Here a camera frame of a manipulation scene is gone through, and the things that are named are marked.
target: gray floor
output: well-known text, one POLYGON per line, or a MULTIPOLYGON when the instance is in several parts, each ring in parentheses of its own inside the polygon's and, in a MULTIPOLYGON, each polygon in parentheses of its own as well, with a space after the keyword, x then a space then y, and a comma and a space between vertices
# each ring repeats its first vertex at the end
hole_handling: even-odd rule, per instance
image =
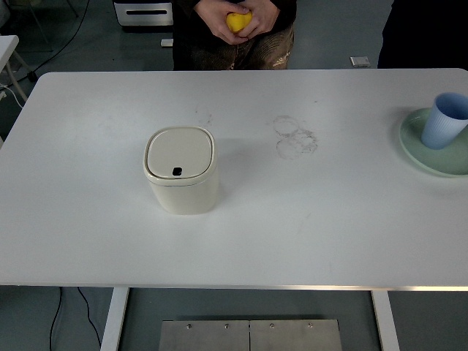
MULTIPOLYGON (((25 7, 15 7, 2 34, 20 37, 18 52, 33 68, 57 54, 73 37, 86 0, 42 0, 36 14, 52 46, 42 38, 25 7)), ((391 0, 298 0, 290 69, 348 69, 350 56, 368 56, 373 68, 391 0)), ((129 33, 119 26, 111 0, 92 0, 76 37, 37 74, 58 71, 171 70, 171 50, 159 46, 170 33, 129 33)), ((26 75, 18 68, 17 78, 26 75)), ((8 77, 0 75, 2 83, 8 77)), ((34 84, 20 82, 26 93, 34 84)), ((20 108, 10 92, 0 101, 0 136, 6 138, 20 108)), ((90 318, 100 338, 112 290, 84 288, 90 318)), ((462 292, 391 292, 401 350, 467 350, 468 295, 462 292)), ((59 303, 57 287, 0 287, 0 350, 47 350, 59 303)), ((53 350, 98 350, 86 303, 64 288, 53 330, 53 350)), ((132 290, 121 350, 157 350, 161 321, 181 319, 337 318, 343 350, 379 350, 367 292, 132 290)))

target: hand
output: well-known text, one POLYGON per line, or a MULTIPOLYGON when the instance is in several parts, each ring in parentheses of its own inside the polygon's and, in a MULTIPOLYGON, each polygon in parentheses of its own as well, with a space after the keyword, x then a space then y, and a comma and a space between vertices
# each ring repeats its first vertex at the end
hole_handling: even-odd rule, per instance
POLYGON ((194 10, 209 27, 211 33, 223 39, 227 44, 237 45, 248 40, 246 37, 231 33, 226 24, 226 16, 229 12, 246 14, 249 9, 225 0, 200 0, 194 10))
POLYGON ((245 0, 239 5, 252 11, 249 25, 238 32, 239 37, 251 39, 258 34, 268 33, 274 26, 279 9, 270 0, 245 0))

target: yellow lemon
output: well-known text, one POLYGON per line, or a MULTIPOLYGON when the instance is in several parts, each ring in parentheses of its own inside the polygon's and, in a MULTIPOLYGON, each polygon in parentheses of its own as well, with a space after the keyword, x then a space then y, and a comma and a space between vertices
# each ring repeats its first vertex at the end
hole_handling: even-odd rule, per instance
POLYGON ((226 16, 227 27, 232 33, 238 33, 246 28, 252 19, 252 13, 248 11, 245 15, 241 13, 231 12, 226 16))

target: green plate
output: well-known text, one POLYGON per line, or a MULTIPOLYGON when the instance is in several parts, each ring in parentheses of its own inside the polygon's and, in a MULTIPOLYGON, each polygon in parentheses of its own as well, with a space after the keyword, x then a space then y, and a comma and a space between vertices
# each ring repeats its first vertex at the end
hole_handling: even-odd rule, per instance
POLYGON ((400 142, 403 150, 425 170, 440 176, 468 176, 468 128, 442 150, 432 150, 421 142, 430 111, 430 108, 416 110, 401 123, 400 142))

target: light blue plastic cup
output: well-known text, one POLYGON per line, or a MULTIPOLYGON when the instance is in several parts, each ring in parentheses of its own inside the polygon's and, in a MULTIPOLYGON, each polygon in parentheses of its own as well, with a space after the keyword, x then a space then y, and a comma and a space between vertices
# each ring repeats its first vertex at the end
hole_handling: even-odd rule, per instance
POLYGON ((457 93, 438 95, 424 126, 421 141, 428 148, 440 150, 468 125, 468 97, 457 93))

